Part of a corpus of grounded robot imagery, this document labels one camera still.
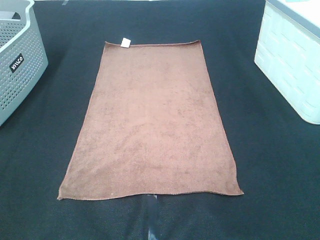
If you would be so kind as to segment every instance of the black carpet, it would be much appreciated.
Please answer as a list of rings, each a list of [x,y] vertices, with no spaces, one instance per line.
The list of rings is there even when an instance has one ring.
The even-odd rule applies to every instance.
[[[264,0],[37,1],[49,66],[0,127],[1,240],[320,239],[320,126],[254,64]],[[57,201],[104,41],[200,39],[245,195]]]

